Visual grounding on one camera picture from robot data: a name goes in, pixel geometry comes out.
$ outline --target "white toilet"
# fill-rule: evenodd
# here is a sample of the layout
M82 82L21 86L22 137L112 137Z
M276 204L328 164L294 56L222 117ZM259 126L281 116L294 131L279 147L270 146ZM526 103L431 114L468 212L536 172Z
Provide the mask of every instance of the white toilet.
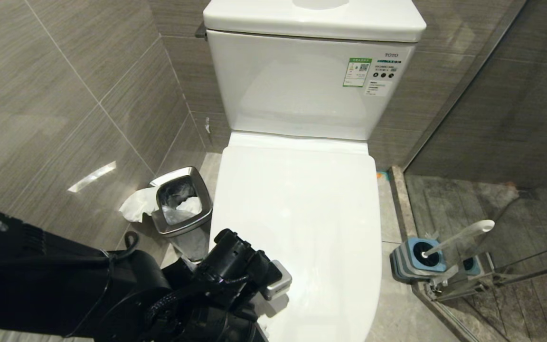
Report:
M362 342L382 270L366 140L425 22L410 0L211 0L204 23L233 130L211 239L230 228L291 273L270 342Z

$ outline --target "stainless steel trash can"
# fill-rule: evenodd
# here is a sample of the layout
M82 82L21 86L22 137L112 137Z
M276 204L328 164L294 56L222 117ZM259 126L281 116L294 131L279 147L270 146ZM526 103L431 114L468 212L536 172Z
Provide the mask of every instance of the stainless steel trash can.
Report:
M159 185L156 195L158 210L151 215L159 234L189 260L197 262L205 258L208 255L212 201L199 171L193 166L185 167L167 173L151 184ZM187 212L175 212L176 207L190 197L198 197L201 212L191 217L186 216Z

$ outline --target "toilet seat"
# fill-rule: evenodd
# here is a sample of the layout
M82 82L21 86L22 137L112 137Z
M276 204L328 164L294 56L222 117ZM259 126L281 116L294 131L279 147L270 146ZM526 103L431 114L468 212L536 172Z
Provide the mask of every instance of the toilet seat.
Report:
M287 297L264 310L277 314L259 318L270 342L363 342L382 264L373 158L339 141L252 135L223 151L210 246L229 228L291 273Z

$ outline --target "toilet brush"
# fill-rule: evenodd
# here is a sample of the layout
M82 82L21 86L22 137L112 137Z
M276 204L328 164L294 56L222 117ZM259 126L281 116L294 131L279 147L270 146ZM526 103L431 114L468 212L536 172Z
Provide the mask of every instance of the toilet brush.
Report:
M482 221L478 221L473 225L469 225L468 227L464 228L462 231L458 232L454 236L451 236L451 238L448 238L447 240L441 242L439 245L436 245L433 248L428 249L427 251L421 252L421 256L427 258L428 256L431 256L432 254L437 253L442 249L450 247L465 238L471 238L473 236L478 236L480 234L489 232L491 231L491 229L493 229L493 227L495 227L495 222L491 219L483 219Z

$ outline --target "label sticker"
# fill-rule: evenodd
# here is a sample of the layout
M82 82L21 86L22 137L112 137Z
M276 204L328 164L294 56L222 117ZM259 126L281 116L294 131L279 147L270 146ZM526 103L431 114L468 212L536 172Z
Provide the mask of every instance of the label sticker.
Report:
M372 61L372 58L350 58L343 86L362 87Z
M387 96L392 84L391 81L370 80L364 95Z

